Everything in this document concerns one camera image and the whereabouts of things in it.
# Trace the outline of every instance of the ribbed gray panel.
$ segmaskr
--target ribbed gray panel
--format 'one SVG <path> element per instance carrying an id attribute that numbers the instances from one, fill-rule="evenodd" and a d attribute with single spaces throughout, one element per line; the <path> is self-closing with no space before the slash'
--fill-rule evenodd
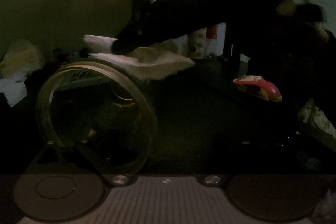
<path id="1" fill-rule="evenodd" d="M 93 213 L 67 224 L 259 224 L 234 208 L 219 188 L 194 177 L 139 177 L 113 188 Z M 311 224 L 304 219 L 297 224 Z M 38 224 L 23 218 L 19 224 Z"/>

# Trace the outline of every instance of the red label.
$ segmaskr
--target red label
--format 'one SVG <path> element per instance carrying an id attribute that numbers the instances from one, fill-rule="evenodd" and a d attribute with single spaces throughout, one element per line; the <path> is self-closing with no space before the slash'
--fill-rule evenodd
<path id="1" fill-rule="evenodd" d="M 207 28 L 207 39 L 217 39 L 217 25 Z"/>

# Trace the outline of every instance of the round brown disc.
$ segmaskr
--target round brown disc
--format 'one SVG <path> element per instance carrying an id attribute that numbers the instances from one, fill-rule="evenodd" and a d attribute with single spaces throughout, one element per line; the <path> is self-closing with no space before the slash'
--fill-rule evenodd
<path id="1" fill-rule="evenodd" d="M 94 208 L 104 195 L 95 174 L 22 175 L 14 188 L 16 205 L 28 216 L 42 221 L 64 221 Z"/>
<path id="2" fill-rule="evenodd" d="M 228 195 L 243 212 L 273 222 L 302 218 L 319 200 L 315 180 L 302 175 L 238 175 L 230 181 Z"/>

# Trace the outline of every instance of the pink object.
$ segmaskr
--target pink object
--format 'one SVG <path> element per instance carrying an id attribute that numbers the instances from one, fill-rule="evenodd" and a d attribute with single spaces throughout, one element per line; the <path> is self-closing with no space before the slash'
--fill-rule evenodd
<path id="1" fill-rule="evenodd" d="M 244 75 L 233 81 L 242 92 L 249 93 L 270 102 L 281 102 L 282 96 L 278 88 L 261 76 Z"/>

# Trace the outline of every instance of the metal bolt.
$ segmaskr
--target metal bolt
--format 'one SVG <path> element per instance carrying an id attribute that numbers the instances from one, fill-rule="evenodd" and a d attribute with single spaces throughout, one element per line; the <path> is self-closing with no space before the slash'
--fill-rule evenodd
<path id="1" fill-rule="evenodd" d="M 207 184 L 218 184 L 221 181 L 219 176 L 207 176 L 204 178 L 204 181 Z"/>
<path id="2" fill-rule="evenodd" d="M 128 180 L 128 177 L 124 175 L 118 175 L 112 178 L 112 181 L 116 184 L 125 184 Z"/>

